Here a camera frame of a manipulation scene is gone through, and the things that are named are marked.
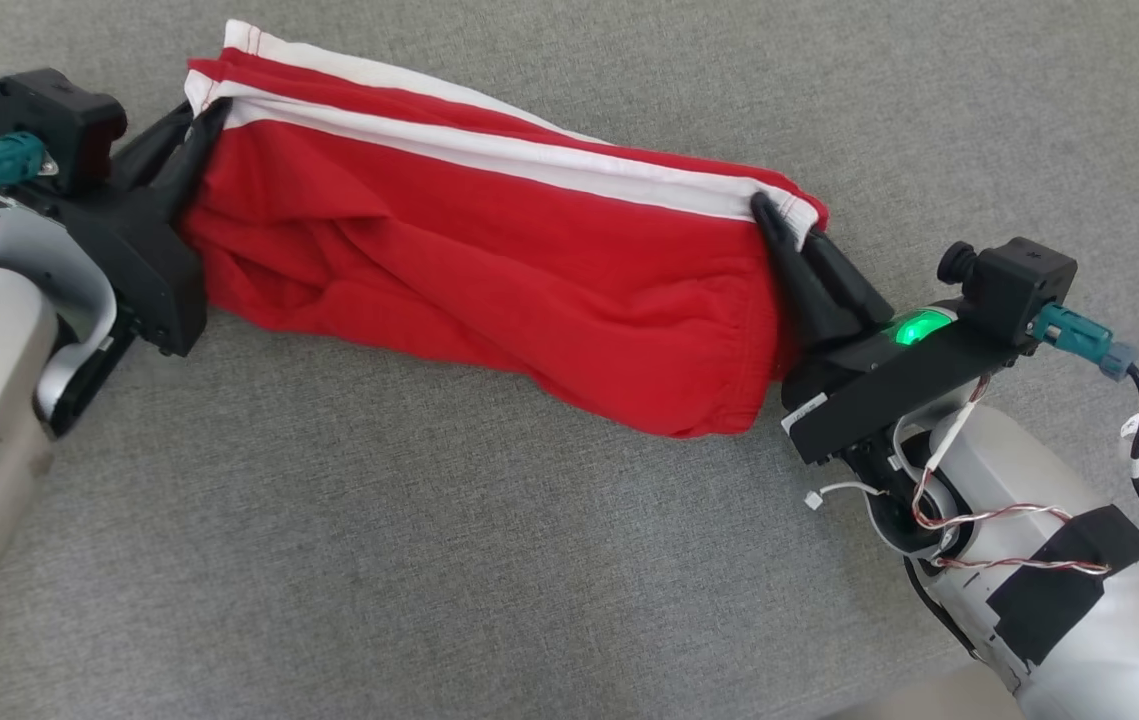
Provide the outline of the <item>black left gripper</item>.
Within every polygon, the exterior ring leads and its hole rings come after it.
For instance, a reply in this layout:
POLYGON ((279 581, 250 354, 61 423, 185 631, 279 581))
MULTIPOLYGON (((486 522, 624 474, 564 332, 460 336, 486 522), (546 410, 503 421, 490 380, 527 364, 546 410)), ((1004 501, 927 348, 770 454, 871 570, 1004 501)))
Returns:
POLYGON ((110 185, 75 197, 25 186, 28 208, 60 224, 89 263, 77 272, 62 251, 38 279, 52 283, 57 298, 80 300, 103 278, 136 316, 141 339, 163 354, 189 355, 207 325, 207 298, 200 260, 170 218, 185 214, 198 191, 231 109, 230 97, 199 113, 177 106, 112 156, 110 185))

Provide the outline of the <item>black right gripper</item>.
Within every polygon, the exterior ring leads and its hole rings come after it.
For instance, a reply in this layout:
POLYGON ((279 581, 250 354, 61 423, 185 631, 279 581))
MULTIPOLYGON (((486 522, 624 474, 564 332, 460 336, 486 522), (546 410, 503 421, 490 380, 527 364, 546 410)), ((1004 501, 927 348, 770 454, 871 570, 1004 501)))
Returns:
POLYGON ((894 306, 826 234, 793 222, 767 193, 753 193, 749 210, 798 351, 820 352, 781 384, 782 428, 803 463, 839 455, 1021 355, 1021 345, 980 332, 953 305, 893 319, 894 306))

